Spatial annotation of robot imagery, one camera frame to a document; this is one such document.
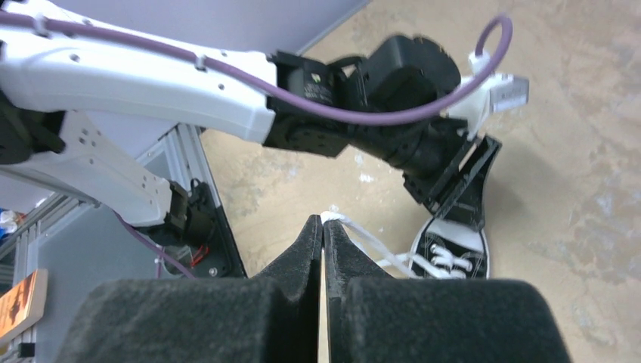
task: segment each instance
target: metal frame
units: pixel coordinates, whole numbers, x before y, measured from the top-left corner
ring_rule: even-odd
[[[198,178],[212,187],[215,205],[220,206],[220,197],[200,142],[200,134],[201,129],[197,127],[179,124],[167,135],[164,135],[148,152],[139,157],[138,162],[146,165],[159,153],[164,153],[173,180],[189,188],[190,180]],[[38,267],[39,250],[42,245],[49,242],[49,234],[53,235],[55,232],[63,230],[74,220],[94,208],[95,206],[92,204],[79,202],[61,194],[54,194],[41,206],[34,209],[27,216],[19,231],[0,247],[0,258],[9,255],[15,249],[14,284],[23,280]],[[150,269],[153,269],[152,259],[149,261],[149,266]],[[18,343],[35,343],[37,331],[38,325],[25,331],[12,341],[11,348]]]

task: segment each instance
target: black sneaker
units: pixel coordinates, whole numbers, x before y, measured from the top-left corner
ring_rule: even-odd
[[[443,219],[431,219],[416,236],[409,267],[422,278],[489,278],[485,232]]]

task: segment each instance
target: concrete floor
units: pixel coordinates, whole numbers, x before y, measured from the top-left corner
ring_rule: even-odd
[[[486,124],[503,142],[486,192],[492,275],[541,291],[575,361],[641,361],[641,2],[378,0],[308,56],[369,54],[391,33],[420,33],[465,74],[500,11],[515,24],[500,69],[529,77],[531,100]],[[395,252],[429,217],[401,173],[355,149],[328,160],[217,132],[203,141],[251,275],[330,206]]]

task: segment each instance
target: wire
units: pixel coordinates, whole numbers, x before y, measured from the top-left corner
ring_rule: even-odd
[[[118,222],[129,232],[133,238],[138,240],[140,243],[142,243],[146,248],[152,250],[156,255],[161,256],[165,261],[171,263],[174,265],[180,272],[183,273],[183,275],[187,276],[187,278],[196,278],[186,267],[184,267],[180,262],[176,261],[173,257],[171,257],[169,254],[167,254],[165,251],[161,250],[160,248],[156,247],[155,244],[152,244],[150,241],[147,240],[147,238],[142,237],[138,231],[136,231],[132,226],[129,225],[129,223],[125,222],[124,219],[120,216],[120,214],[116,213],[115,211],[113,214],[116,215],[116,218],[118,219]]]
[[[156,278],[161,278],[163,276],[163,257],[161,255],[158,255],[156,259]]]
[[[175,57],[177,59],[181,59],[183,61],[188,61],[191,63],[196,63],[201,60],[201,57],[197,54],[194,54],[193,52],[186,49],[176,47],[174,45],[169,45],[152,39],[123,33],[113,29],[105,29],[98,26],[85,25],[82,23],[72,23],[46,18],[42,20],[36,20],[28,15],[7,13],[4,11],[0,12],[0,23],[9,26],[25,26],[34,29],[38,28],[36,29],[36,31],[48,30],[103,39],[106,41],[130,45],[136,48],[146,49],[148,51],[168,55],[170,57]],[[407,123],[414,123],[420,119],[428,119],[432,116],[436,116],[441,112],[441,110],[457,103],[458,101],[464,99],[467,95],[475,91],[492,73],[494,73],[494,71],[498,68],[500,62],[505,57],[505,54],[509,49],[509,44],[512,41],[512,21],[504,14],[496,16],[485,27],[482,32],[482,36],[478,40],[478,43],[476,45],[476,52],[478,54],[478,50],[482,50],[484,48],[485,40],[487,39],[489,34],[499,25],[501,25],[501,37],[496,51],[491,56],[488,64],[480,72],[478,72],[470,82],[466,83],[449,95],[446,95],[443,98],[439,98],[438,100],[433,101],[429,104],[425,104],[423,106],[419,106],[410,110],[402,110],[391,113],[356,112],[328,107],[323,104],[318,104],[294,95],[285,89],[279,88],[276,85],[272,85],[269,82],[254,77],[239,68],[236,68],[230,64],[226,64],[225,62],[209,57],[205,57],[204,59],[202,59],[202,61],[203,65],[206,67],[227,74],[228,76],[232,76],[240,80],[241,82],[246,83],[247,85],[251,85],[275,98],[279,98],[282,101],[293,105],[294,107],[298,107],[302,110],[308,111],[309,113],[314,113],[327,119],[334,119],[336,121],[342,121],[344,123],[354,123],[358,125],[369,126],[402,125]]]

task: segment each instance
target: white panel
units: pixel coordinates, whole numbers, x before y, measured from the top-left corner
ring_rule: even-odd
[[[129,29],[230,50],[301,51],[365,6],[368,0],[55,0],[56,5]],[[174,125],[166,121],[88,113],[130,155],[139,156]],[[47,191],[0,175],[0,207],[29,211]]]

